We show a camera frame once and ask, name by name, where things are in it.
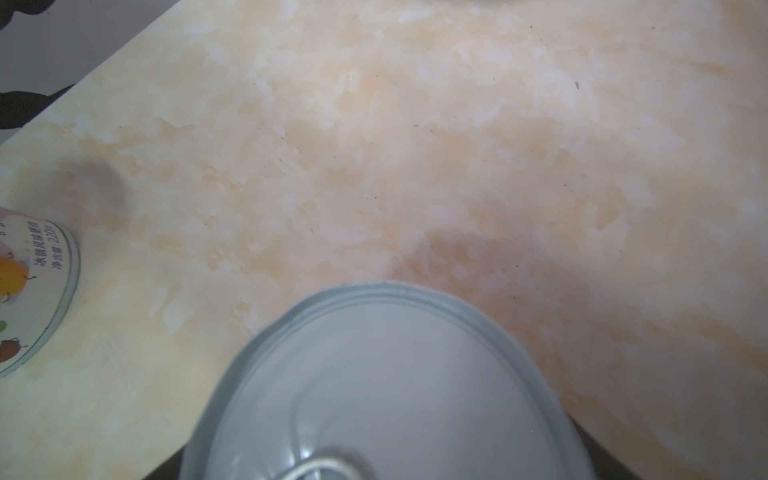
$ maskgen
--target orange fruit graphic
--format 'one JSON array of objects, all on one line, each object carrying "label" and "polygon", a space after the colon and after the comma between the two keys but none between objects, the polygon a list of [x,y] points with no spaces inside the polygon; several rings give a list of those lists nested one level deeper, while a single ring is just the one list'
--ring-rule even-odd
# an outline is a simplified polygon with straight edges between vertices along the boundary
[{"label": "orange fruit graphic", "polygon": [[29,270],[16,260],[0,257],[0,296],[21,293],[27,284]]}]

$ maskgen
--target can label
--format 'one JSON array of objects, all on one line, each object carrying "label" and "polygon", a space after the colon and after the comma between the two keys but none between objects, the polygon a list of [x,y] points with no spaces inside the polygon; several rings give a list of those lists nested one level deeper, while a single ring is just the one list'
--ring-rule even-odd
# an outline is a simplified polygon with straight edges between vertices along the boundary
[{"label": "can label", "polygon": [[52,222],[0,208],[0,376],[40,348],[61,321],[74,290],[68,238]]}]

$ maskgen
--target can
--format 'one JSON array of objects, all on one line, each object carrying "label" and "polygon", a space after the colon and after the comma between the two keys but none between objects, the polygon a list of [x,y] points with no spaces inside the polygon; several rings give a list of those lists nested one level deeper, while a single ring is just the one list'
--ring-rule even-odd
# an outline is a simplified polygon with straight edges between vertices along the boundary
[{"label": "can", "polygon": [[543,375],[464,301],[401,283],[298,303],[225,373],[183,480],[592,480]]},{"label": "can", "polygon": [[0,376],[53,335],[79,272],[77,244],[66,228],[0,208]]}]

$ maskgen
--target marble countertop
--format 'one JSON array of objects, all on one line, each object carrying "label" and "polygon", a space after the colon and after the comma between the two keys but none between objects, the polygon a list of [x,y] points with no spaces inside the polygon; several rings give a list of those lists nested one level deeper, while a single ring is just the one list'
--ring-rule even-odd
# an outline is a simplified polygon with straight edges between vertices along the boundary
[{"label": "marble countertop", "polygon": [[140,478],[292,303],[397,279],[640,476],[761,476],[767,51],[758,0],[183,0],[0,146],[83,259],[0,469]]}]

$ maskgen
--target gray can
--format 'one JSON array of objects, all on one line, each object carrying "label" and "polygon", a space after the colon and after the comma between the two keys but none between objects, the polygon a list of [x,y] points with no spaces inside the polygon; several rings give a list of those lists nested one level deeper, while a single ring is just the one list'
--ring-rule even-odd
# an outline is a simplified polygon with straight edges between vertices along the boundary
[{"label": "gray can", "polygon": [[183,480],[594,478],[536,365],[487,316],[399,283],[341,286],[254,338]]},{"label": "gray can", "polygon": [[78,248],[66,228],[0,208],[0,376],[53,335],[79,272]]}]

